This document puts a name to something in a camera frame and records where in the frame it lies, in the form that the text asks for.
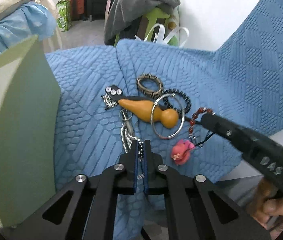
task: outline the metal key ring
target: metal key ring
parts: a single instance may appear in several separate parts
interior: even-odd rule
[[[173,133],[172,135],[169,135],[167,137],[164,137],[162,135],[160,135],[156,128],[155,128],[155,124],[154,124],[154,110],[155,110],[155,107],[158,105],[159,101],[162,100],[163,98],[166,98],[166,97],[172,97],[173,99],[175,99],[177,101],[177,103],[179,104],[180,106],[180,109],[181,109],[181,114],[182,114],[182,118],[181,118],[181,124],[178,128],[178,130]],[[182,106],[182,104],[180,103],[180,101],[175,97],[175,94],[164,94],[162,96],[160,96],[154,103],[153,105],[153,108],[151,109],[151,115],[150,115],[150,124],[155,132],[155,134],[157,134],[159,136],[159,138],[163,139],[163,140],[169,140],[171,138],[174,138],[182,129],[182,126],[184,125],[184,121],[185,121],[185,110]]]
[[[126,109],[122,109],[122,110],[120,110],[120,113],[123,112],[123,111],[128,112]],[[121,119],[122,121],[128,121],[128,120],[131,119],[131,117],[133,116],[133,114],[131,114],[130,117],[128,117],[128,118],[125,119],[125,118],[123,118],[123,117],[120,115],[120,113],[119,113],[119,116],[120,116],[120,119]]]

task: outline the metal screw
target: metal screw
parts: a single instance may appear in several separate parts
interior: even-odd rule
[[[123,164],[121,164],[121,163],[118,163],[118,164],[114,165],[114,169],[117,170],[117,171],[121,171],[124,168],[125,168],[125,166]]]
[[[160,171],[166,171],[166,170],[168,170],[168,166],[165,165],[165,164],[160,164],[160,165],[158,165],[158,169]]]
[[[198,182],[205,182],[206,181],[206,177],[204,175],[197,175],[196,176],[196,180]]]
[[[79,174],[79,175],[76,176],[75,179],[76,179],[77,182],[83,182],[83,181],[86,180],[86,176],[84,174]]]

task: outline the green cardboard box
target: green cardboard box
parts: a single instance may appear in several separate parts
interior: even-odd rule
[[[58,10],[58,26],[62,32],[68,31],[72,25],[71,22],[71,2],[61,0],[56,5]]]
[[[55,194],[60,94],[38,36],[0,54],[0,228],[20,224]]]

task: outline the blue cloth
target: blue cloth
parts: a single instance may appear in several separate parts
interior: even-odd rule
[[[53,35],[57,26],[50,11],[33,1],[20,6],[0,20],[0,53],[34,34],[43,40]]]
[[[136,77],[156,74],[166,88],[180,88],[200,106],[265,135],[283,128],[283,0],[260,0],[238,30],[215,52],[178,49],[132,40],[116,48],[81,47],[47,54],[62,88],[55,131],[55,176],[60,189],[79,173],[100,174],[122,153],[120,108],[104,110],[100,96],[116,84],[126,95],[137,95]],[[194,150],[189,161],[176,166],[169,157],[173,145],[188,137],[187,125],[172,140],[160,140],[150,124],[132,119],[137,136],[150,139],[152,151],[181,174],[204,174],[216,182],[241,160],[226,140],[213,136]],[[171,133],[156,124],[164,135]],[[195,127],[202,138],[206,130]],[[143,184],[137,193],[119,196],[114,239],[136,236],[149,206],[163,208],[163,197],[146,200]]]

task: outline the human hand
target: human hand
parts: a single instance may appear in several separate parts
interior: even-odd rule
[[[283,216],[283,198],[269,199],[274,196],[276,188],[266,179],[262,179],[256,191],[253,201],[247,206],[247,212],[264,228],[270,230],[270,236],[274,240],[283,231],[283,222],[273,228],[267,225],[271,216]]]

